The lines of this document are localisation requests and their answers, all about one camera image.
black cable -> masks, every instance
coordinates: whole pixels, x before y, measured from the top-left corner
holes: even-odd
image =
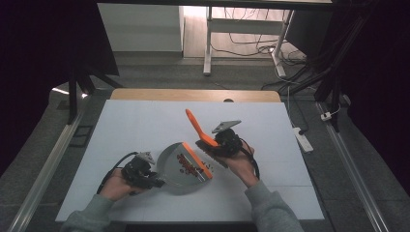
[[[307,121],[307,119],[306,119],[306,117],[305,117],[304,112],[302,111],[301,107],[299,106],[298,102],[296,101],[294,95],[292,96],[292,99],[293,99],[293,102],[296,104],[296,107],[298,107],[298,110],[299,110],[299,112],[300,112],[301,115],[302,115],[302,120],[304,121],[304,124],[306,125],[306,127],[305,127],[304,129],[302,129],[301,127],[299,127],[299,128],[301,128],[301,131],[299,131],[299,134],[302,135],[302,134],[304,134],[305,132],[307,132],[307,131],[309,130],[308,121]]]
[[[125,155],[124,157],[122,157],[117,163],[115,163],[115,165],[111,168],[111,170],[109,170],[109,171],[106,173],[105,177],[102,179],[102,183],[100,184],[99,189],[97,189],[97,194],[99,194],[100,191],[102,191],[103,186],[105,185],[105,182],[108,181],[108,179],[111,177],[112,173],[113,173],[114,170],[118,167],[118,165],[120,165],[121,162],[123,162],[126,158],[128,158],[128,157],[130,157],[130,156],[132,156],[132,155],[136,155],[136,154],[138,154],[138,153],[137,153],[137,152],[129,153],[129,154]]]
[[[260,180],[260,173],[259,173],[259,166],[257,165],[257,162],[255,160],[255,158],[253,157],[253,153],[252,150],[250,149],[249,144],[247,143],[247,141],[245,141],[244,139],[240,138],[248,147],[249,151],[243,147],[240,148],[240,150],[247,155],[250,163],[252,164],[253,168],[255,169],[255,176],[258,180]]]
[[[283,95],[282,91],[283,91],[286,87],[288,87],[288,86],[291,84],[291,82],[295,82],[297,79],[299,79],[299,77],[301,77],[302,74],[304,74],[305,72],[307,72],[309,69],[310,69],[309,66],[304,65],[304,66],[303,66],[301,69],[299,69],[298,72],[296,72],[292,77],[290,77],[289,79],[286,79],[288,82],[286,82],[282,87],[280,87],[280,88],[278,89],[278,93],[279,93],[280,95]]]
[[[226,52],[226,53],[230,53],[230,54],[234,54],[234,55],[238,55],[238,56],[253,56],[253,55],[259,54],[259,52],[255,52],[255,53],[251,53],[251,54],[239,54],[239,53],[235,53],[235,52],[228,51],[228,50],[219,50],[219,49],[214,48],[214,47],[212,46],[212,44],[211,44],[211,48],[212,48],[213,50],[215,50],[215,51]]]

metal frame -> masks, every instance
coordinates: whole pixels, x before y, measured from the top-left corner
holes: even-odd
[[[324,110],[319,102],[316,103],[317,109],[320,114],[324,113]],[[352,181],[356,192],[359,195],[362,203],[364,204],[367,216],[370,219],[371,224],[373,225],[374,231],[376,232],[389,232],[389,227],[384,220],[382,213],[380,212],[376,201],[374,200],[370,190],[368,189],[359,168],[356,166],[350,152],[343,141],[341,135],[335,130],[335,127],[332,126],[330,122],[326,123],[326,129],[332,141],[335,144],[337,152],[340,156],[341,161],[343,162],[344,168],[346,169],[347,174]]]
[[[76,128],[78,127],[79,122],[84,114],[84,108],[87,105],[90,97],[85,98],[79,108],[77,116],[73,119],[73,122],[70,125],[66,125],[61,132],[60,137],[58,138],[54,148],[52,149],[48,159],[46,160],[42,170],[40,171],[39,176],[28,192],[24,202],[21,204],[20,209],[18,210],[15,218],[8,232],[12,231],[25,231],[28,224],[30,223],[31,218],[33,217],[36,209],[45,193],[45,190],[48,187],[51,178],[53,177],[55,170],[57,169],[58,164],[60,163],[61,158],[66,152],[67,147],[69,146],[70,140],[75,133]]]
[[[284,36],[289,25],[291,11],[286,20],[282,21],[264,21],[264,20],[249,20],[249,19],[228,19],[228,18],[212,18],[212,7],[207,7],[207,37],[205,46],[204,58],[204,75],[211,75],[211,37],[212,33],[238,33],[238,34],[261,34],[261,35],[278,35],[278,44],[272,58],[274,59],[275,68],[280,77],[285,77],[283,66],[281,65],[278,54],[284,40]]]

orange object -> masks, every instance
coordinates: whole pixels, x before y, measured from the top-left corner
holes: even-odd
[[[204,133],[199,127],[198,122],[196,121],[195,117],[193,116],[192,112],[190,112],[189,109],[186,109],[185,112],[187,113],[188,119],[190,119],[190,122],[192,123],[193,127],[195,128],[196,132],[199,135],[199,138],[204,141],[206,144],[212,146],[212,147],[218,147],[219,144],[217,141],[215,141],[211,136],[208,134]]]
[[[195,162],[199,165],[200,168],[202,168],[202,170],[204,170],[205,175],[209,178],[212,179],[212,174],[211,172],[208,170],[208,168],[202,163],[202,160],[196,155],[196,153],[193,151],[193,149],[190,147],[190,145],[188,145],[188,143],[183,142],[182,145],[185,147],[185,149],[188,151],[188,153],[190,154],[190,156],[193,158],[193,160],[195,160]]]

person's right hand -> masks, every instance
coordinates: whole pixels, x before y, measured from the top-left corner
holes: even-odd
[[[248,144],[242,142],[242,147],[253,155],[254,149],[248,146]],[[229,169],[237,175],[248,188],[256,185],[259,181],[254,175],[254,168],[249,158],[242,151],[239,151],[230,158],[217,157],[217,159],[224,161],[229,166]]]

wire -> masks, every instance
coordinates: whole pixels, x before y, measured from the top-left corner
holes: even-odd
[[[334,115],[334,114],[338,113],[339,111],[340,111],[340,103],[338,104],[338,110],[335,111],[335,112],[333,112],[333,113],[331,113],[331,115]]]
[[[211,44],[211,48],[212,48],[213,50],[215,50],[215,51],[226,52],[226,53],[230,53],[230,54],[234,54],[234,55],[239,55],[239,56],[253,56],[253,55],[259,54],[259,51],[258,51],[258,52],[255,52],[255,53],[251,53],[251,54],[239,54],[239,53],[235,53],[235,52],[228,51],[228,50],[220,50],[220,49],[214,48],[214,47],[212,46],[212,44]]]

